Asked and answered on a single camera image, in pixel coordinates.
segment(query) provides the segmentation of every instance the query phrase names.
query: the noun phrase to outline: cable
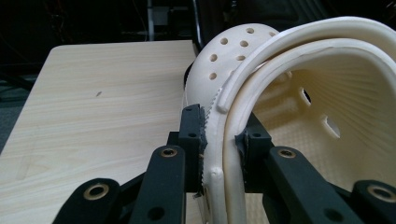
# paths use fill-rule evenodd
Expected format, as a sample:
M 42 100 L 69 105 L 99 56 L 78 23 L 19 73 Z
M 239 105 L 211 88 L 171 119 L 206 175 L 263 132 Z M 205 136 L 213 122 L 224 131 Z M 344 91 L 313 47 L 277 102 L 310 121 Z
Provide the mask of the cable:
M 137 6 L 136 6 L 136 3 L 134 2 L 134 0 L 132 0 L 132 4 L 134 4 L 134 10 L 136 11 L 137 16 L 139 17 L 139 20 L 142 22 L 143 29 L 145 31 L 145 42 L 146 42 L 146 41 L 148 41 L 148 30 L 146 28 L 146 24 L 143 21 L 143 17 L 142 17 L 142 15 L 140 15 L 139 10 L 137 9 Z

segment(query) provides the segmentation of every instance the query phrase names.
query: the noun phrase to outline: round hole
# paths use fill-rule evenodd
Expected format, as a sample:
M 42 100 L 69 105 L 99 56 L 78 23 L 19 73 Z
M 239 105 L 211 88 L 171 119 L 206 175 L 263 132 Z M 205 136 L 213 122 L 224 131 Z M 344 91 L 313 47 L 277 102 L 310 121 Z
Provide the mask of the round hole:
M 344 220 L 343 215 L 331 208 L 324 209 L 324 215 L 333 222 L 342 222 Z
M 165 215 L 165 210 L 161 207 L 153 207 L 148 211 L 148 218 L 152 221 L 160 220 Z
M 248 33 L 248 34 L 253 34 L 253 33 L 254 33 L 253 28 L 247 28 L 247 33 Z
M 210 55 L 210 62 L 214 62 L 217 59 L 218 59 L 218 55 L 216 55 L 216 54 Z
M 239 44 L 241 45 L 241 47 L 247 47 L 248 46 L 248 42 L 246 40 L 242 40 L 241 42 L 239 42 Z
M 277 152 L 277 154 L 279 154 L 279 156 L 281 156 L 281 157 L 288 158 L 288 159 L 296 157 L 296 154 L 293 151 L 288 150 L 288 149 L 280 149 Z
M 95 187 L 94 189 L 91 189 L 90 194 L 95 196 L 95 195 L 99 195 L 101 193 L 103 193 L 105 191 L 105 189 L 103 187 Z
M 105 197 L 108 194 L 108 185 L 97 183 L 89 186 L 84 191 L 84 198 L 86 200 L 94 201 Z
M 174 157 L 174 156 L 176 156 L 176 154 L 177 154 L 177 151 L 172 148 L 166 148 L 161 151 L 162 157 Z
M 228 44 L 228 39 L 227 39 L 227 38 L 222 38 L 222 39 L 220 40 L 220 43 L 221 43 L 222 45 L 226 45 L 226 44 Z
M 371 195 L 383 202 L 396 203 L 396 194 L 389 189 L 377 185 L 370 185 L 367 190 Z
M 236 60 L 237 60 L 237 61 L 244 61 L 245 58 L 246 58 L 245 56 L 239 55 L 238 57 L 236 57 Z
M 209 75 L 209 79 L 210 80 L 216 79 L 217 76 L 218 75 L 216 73 L 212 73 L 212 74 Z

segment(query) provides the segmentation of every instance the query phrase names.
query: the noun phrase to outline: hole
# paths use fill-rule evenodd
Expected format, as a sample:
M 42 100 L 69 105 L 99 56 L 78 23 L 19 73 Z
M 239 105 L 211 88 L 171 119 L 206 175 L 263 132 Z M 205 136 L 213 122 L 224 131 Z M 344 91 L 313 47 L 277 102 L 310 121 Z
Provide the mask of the hole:
M 165 215 L 165 210 L 161 207 L 153 207 L 148 211 L 148 218 L 152 221 L 160 220 Z
M 324 209 L 324 215 L 333 222 L 342 222 L 344 220 L 343 215 L 332 208 Z
M 91 194 L 91 196 L 96 196 L 98 194 L 103 193 L 104 191 L 105 191 L 105 189 L 102 186 L 98 186 L 98 187 L 91 189 L 90 194 Z
M 84 191 L 84 198 L 89 201 L 94 201 L 105 197 L 108 194 L 108 185 L 97 183 L 94 185 L 89 186 Z
M 376 195 L 381 196 L 383 198 L 390 198 L 392 196 L 389 192 L 384 191 L 382 189 L 374 189 L 374 192 Z
M 304 88 L 302 88 L 302 98 L 306 102 L 307 105 L 311 105 L 311 97 L 309 96 L 308 92 Z
M 328 116 L 326 116 L 325 118 L 325 124 L 330 129 L 330 131 L 335 135 L 335 137 L 340 138 L 341 135 L 338 125 Z
M 214 62 L 217 59 L 218 59 L 218 55 L 216 55 L 216 54 L 210 55 L 210 62 Z
M 226 44 L 228 44 L 228 39 L 227 39 L 227 38 L 222 38 L 222 39 L 220 40 L 220 43 L 221 43 L 222 45 L 226 45 Z
M 242 40 L 241 42 L 239 42 L 239 44 L 240 44 L 242 47 L 244 47 L 244 48 L 248 46 L 248 42 L 245 41 L 245 40 Z
M 248 33 L 248 34 L 253 34 L 253 33 L 254 33 L 253 28 L 247 28 L 247 33 Z
M 238 57 L 236 57 L 237 61 L 244 61 L 245 60 L 245 56 L 243 55 L 239 55 Z
M 296 157 L 296 154 L 293 151 L 290 151 L 288 149 L 280 149 L 277 154 L 279 154 L 279 156 L 284 157 L 284 158 L 294 158 Z
M 217 76 L 218 75 L 216 73 L 212 73 L 212 74 L 209 75 L 209 79 L 210 80 L 214 80 L 214 79 L 216 79 Z
M 177 151 L 172 148 L 166 148 L 161 151 L 162 157 L 174 157 L 176 156 Z
M 371 195 L 383 202 L 396 203 L 396 194 L 389 189 L 377 185 L 370 185 L 367 190 Z

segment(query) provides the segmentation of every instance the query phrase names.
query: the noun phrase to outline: light wooden table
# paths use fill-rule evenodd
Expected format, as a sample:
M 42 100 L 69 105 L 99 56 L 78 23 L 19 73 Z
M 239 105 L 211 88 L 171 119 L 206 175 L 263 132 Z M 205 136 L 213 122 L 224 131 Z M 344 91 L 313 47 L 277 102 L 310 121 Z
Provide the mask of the light wooden table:
M 0 223 L 51 223 L 80 184 L 145 172 L 178 131 L 194 58 L 191 41 L 53 49 L 0 157 Z

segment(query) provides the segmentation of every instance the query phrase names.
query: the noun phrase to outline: black bracket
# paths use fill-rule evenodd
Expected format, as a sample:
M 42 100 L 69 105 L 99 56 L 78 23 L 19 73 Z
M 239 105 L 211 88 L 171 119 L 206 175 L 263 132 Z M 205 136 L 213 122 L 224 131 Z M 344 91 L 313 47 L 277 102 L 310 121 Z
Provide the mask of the black bracket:
M 184 108 L 179 132 L 153 152 L 144 174 L 122 186 L 103 178 L 82 184 L 54 223 L 184 223 L 185 193 L 203 194 L 204 117 L 198 105 Z M 262 193 L 271 223 L 396 223 L 396 188 L 363 180 L 348 192 L 328 183 L 300 151 L 274 147 L 253 114 L 235 143 L 245 191 Z

